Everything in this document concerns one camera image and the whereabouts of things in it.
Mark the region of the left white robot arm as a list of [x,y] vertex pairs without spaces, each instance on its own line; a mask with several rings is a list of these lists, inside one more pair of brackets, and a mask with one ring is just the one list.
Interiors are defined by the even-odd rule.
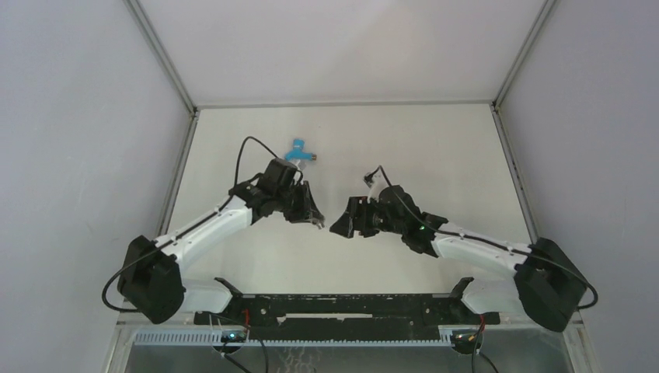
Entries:
[[122,268],[109,282],[132,304],[132,312],[154,324],[178,312],[212,312],[225,324],[237,322],[243,304],[227,284],[186,279],[184,274],[221,241],[273,213],[292,224],[323,228],[325,223],[302,172],[279,158],[264,172],[236,183],[220,204],[190,224],[156,239],[133,239]]

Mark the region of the blue plastic water faucet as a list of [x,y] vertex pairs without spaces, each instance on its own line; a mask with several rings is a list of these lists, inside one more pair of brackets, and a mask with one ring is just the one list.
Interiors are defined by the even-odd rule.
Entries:
[[293,161],[315,161],[317,155],[305,150],[305,141],[301,138],[295,138],[292,141],[291,150],[284,155],[287,162]]

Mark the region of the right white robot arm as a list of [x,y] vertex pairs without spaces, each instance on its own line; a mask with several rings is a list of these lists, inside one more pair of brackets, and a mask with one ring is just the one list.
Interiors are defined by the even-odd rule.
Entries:
[[499,276],[467,280],[448,305],[450,316],[471,322],[488,312],[524,313],[553,332],[563,332],[588,289],[584,275],[551,239],[531,244],[506,242],[471,232],[447,218],[422,211],[399,185],[378,196],[350,197],[329,229],[351,239],[381,232],[397,234],[409,249],[457,260]]

